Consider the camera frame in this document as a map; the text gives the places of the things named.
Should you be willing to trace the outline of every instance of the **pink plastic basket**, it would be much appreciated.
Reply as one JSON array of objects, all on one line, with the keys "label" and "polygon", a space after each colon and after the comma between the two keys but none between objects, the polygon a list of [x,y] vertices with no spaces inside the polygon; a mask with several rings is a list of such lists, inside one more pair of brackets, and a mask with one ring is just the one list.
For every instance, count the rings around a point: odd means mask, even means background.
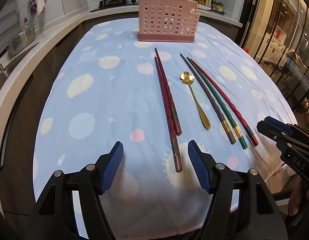
[{"label": "pink plastic basket", "polygon": [[194,42],[200,14],[190,0],[139,0],[139,41]]}]

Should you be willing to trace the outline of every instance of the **kitchen counter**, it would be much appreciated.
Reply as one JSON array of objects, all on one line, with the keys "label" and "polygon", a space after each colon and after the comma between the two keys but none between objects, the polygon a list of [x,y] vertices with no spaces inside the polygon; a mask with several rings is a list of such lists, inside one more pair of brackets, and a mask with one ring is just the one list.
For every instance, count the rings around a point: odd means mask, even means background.
[{"label": "kitchen counter", "polygon": [[[69,32],[76,28],[80,23],[85,20],[90,20],[102,16],[137,12],[138,5],[135,6],[122,6],[117,8],[104,9],[97,12],[90,13],[88,6],[72,12],[64,17],[61,17],[48,25],[45,25],[43,29],[38,30],[39,35],[28,46],[32,46],[38,43],[17,65],[15,70],[8,77],[7,81],[0,90],[0,151],[2,139],[5,133],[8,118],[13,109],[13,106],[20,94],[25,83],[38,66],[38,64],[44,59],[44,57],[54,48],[54,46],[64,38]],[[236,22],[226,16],[216,14],[214,12],[199,10],[198,12],[207,18],[217,20],[226,23],[227,25],[235,25],[242,27],[242,24]]]},{"label": "kitchen counter", "polygon": [[[117,13],[137,12],[138,8],[139,8],[138,5],[126,5],[126,6],[120,6],[120,7],[115,7],[115,8],[103,9],[103,10],[92,12],[86,15],[85,20],[102,17],[105,15],[117,14]],[[221,22],[224,22],[230,25],[235,25],[240,28],[242,27],[242,23],[237,22],[228,16],[224,16],[216,12],[206,11],[206,10],[201,10],[201,9],[197,9],[197,11],[203,17],[211,18],[213,20],[221,21]]]}]

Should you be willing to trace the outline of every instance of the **red chopsticks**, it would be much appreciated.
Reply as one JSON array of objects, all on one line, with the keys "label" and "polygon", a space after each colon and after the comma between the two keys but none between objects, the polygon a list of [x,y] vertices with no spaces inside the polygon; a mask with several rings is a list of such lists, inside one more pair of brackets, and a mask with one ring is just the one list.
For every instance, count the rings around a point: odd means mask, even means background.
[{"label": "red chopsticks", "polygon": [[174,122],[175,129],[176,129],[175,130],[176,131],[176,135],[181,135],[182,131],[181,131],[181,127],[180,127],[180,122],[179,122],[179,119],[178,119],[178,115],[176,113],[176,106],[175,106],[175,104],[173,102],[173,98],[172,98],[172,95],[171,95],[171,91],[170,91],[170,87],[169,87],[169,84],[168,84],[168,80],[167,80],[166,74],[164,72],[164,69],[163,69],[163,66],[162,66],[162,63],[161,63],[161,60],[160,60],[157,48],[154,48],[154,51],[155,51],[155,53],[157,55],[161,76],[162,76],[162,79],[163,79],[163,83],[164,83],[165,89],[167,91],[167,96],[168,96],[168,100],[169,100],[169,104],[170,104],[170,109],[171,109],[171,112],[172,112],[173,122]]},{"label": "red chopsticks", "polygon": [[159,79],[159,84],[160,84],[160,89],[161,89],[161,94],[162,94],[162,99],[163,99],[163,105],[164,105],[164,110],[166,113],[167,117],[167,123],[168,123],[168,130],[169,130],[169,135],[170,135],[170,142],[171,142],[171,147],[172,147],[172,154],[173,154],[173,159],[175,163],[175,168],[176,172],[180,172],[183,170],[182,167],[182,161],[181,161],[181,156],[180,156],[180,151],[179,151],[179,145],[178,141],[176,138],[176,135],[181,134],[181,127],[179,123],[178,116],[176,114],[176,108],[173,103],[172,95],[170,92],[170,88],[168,85],[167,78],[165,76],[162,63],[159,57],[159,53],[157,49],[155,49],[157,57],[154,58],[155,65],[157,68],[157,73],[158,73],[158,79]]},{"label": "red chopsticks", "polygon": [[201,73],[210,81],[210,83],[216,88],[216,90],[219,92],[219,94],[223,97],[223,99],[227,102],[227,104],[230,106],[234,114],[239,119],[240,123],[242,124],[243,128],[246,130],[247,134],[249,135],[252,143],[254,146],[257,146],[259,144],[258,140],[256,139],[256,136],[253,134],[251,128],[247,124],[246,120],[242,117],[240,112],[237,110],[235,105],[231,103],[230,99],[227,97],[227,95],[221,90],[221,88],[213,81],[213,79],[193,60],[190,59],[197,68],[201,71]]}]

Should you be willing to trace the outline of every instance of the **gold spoon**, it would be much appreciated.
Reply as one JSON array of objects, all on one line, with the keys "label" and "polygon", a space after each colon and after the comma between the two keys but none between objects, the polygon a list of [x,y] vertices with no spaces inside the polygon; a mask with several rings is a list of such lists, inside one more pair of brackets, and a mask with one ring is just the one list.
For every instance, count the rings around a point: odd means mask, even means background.
[{"label": "gold spoon", "polygon": [[191,94],[192,94],[193,99],[194,99],[194,101],[195,101],[195,104],[196,104],[196,106],[197,106],[197,109],[198,109],[198,112],[199,112],[199,116],[200,116],[201,122],[202,122],[204,128],[205,128],[206,130],[209,130],[210,127],[211,127],[210,122],[209,122],[209,119],[208,119],[208,117],[206,116],[206,114],[204,113],[204,111],[202,110],[201,106],[199,105],[198,100],[196,99],[196,97],[195,97],[195,95],[194,95],[194,92],[193,92],[193,90],[192,90],[192,87],[191,87],[191,85],[193,84],[194,76],[191,75],[191,74],[189,74],[188,71],[185,71],[184,73],[182,73],[182,74],[180,75],[180,78],[181,78],[181,80],[182,80],[182,83],[184,83],[184,84],[186,84],[186,85],[189,86],[190,91],[191,91]]}]

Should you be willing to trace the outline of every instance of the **white plate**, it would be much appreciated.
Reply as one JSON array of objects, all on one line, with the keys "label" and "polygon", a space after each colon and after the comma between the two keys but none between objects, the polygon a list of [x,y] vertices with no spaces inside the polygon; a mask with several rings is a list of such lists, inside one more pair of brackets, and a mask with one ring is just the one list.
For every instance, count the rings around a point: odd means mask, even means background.
[{"label": "white plate", "polygon": [[210,11],[212,8],[209,6],[205,6],[205,5],[200,5],[198,4],[198,9],[200,10],[205,10],[205,11]]}]

